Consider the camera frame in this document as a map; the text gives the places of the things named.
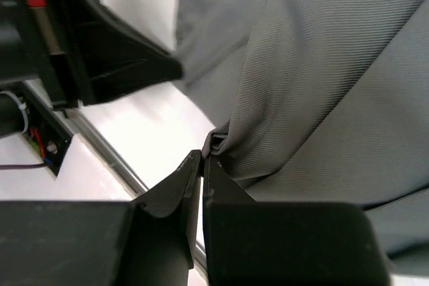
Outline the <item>grey pleated skirt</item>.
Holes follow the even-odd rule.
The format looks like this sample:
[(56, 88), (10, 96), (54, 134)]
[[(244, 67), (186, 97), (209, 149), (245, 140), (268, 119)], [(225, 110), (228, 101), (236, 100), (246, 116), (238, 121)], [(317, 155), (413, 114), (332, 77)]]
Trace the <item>grey pleated skirt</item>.
[(180, 0), (203, 152), (257, 200), (366, 209), (389, 254), (428, 244), (428, 0)]

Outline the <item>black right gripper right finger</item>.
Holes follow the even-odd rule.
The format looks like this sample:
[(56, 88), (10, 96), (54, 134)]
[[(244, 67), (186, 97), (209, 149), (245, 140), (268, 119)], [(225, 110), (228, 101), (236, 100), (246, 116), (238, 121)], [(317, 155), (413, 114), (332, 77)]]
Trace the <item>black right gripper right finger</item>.
[(372, 225), (342, 202), (258, 202), (204, 162), (203, 232), (211, 285), (389, 285)]

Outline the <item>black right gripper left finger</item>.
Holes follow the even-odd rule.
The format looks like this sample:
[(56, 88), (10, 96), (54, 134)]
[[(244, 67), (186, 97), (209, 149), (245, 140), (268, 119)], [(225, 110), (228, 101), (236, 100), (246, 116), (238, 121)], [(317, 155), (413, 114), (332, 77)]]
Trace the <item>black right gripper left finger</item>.
[(2, 285), (186, 285), (201, 153), (132, 201), (1, 203)]

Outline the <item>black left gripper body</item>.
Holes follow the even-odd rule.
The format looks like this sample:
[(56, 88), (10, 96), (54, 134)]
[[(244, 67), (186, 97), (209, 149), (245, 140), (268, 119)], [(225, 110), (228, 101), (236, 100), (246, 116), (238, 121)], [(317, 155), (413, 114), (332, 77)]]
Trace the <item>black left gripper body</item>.
[(72, 109), (78, 100), (54, 70), (35, 19), (24, 0), (1, 0), (1, 84), (41, 80), (56, 110)]

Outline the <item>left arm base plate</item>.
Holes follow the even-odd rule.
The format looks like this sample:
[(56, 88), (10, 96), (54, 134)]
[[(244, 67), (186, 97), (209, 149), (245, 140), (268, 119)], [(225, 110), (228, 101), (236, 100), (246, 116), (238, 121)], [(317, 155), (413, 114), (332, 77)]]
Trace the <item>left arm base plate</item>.
[(28, 130), (22, 136), (57, 176), (73, 134), (44, 103), (24, 96), (20, 96), (20, 99), (26, 104), (26, 113), (29, 117)]

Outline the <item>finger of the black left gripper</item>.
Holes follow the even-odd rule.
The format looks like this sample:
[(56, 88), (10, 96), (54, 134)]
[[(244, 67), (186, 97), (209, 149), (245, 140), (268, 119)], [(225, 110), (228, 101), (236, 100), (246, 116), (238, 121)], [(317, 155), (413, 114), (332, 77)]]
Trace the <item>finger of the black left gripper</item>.
[(181, 78), (177, 59), (99, 0), (50, 0), (50, 6), (83, 104), (111, 102)]

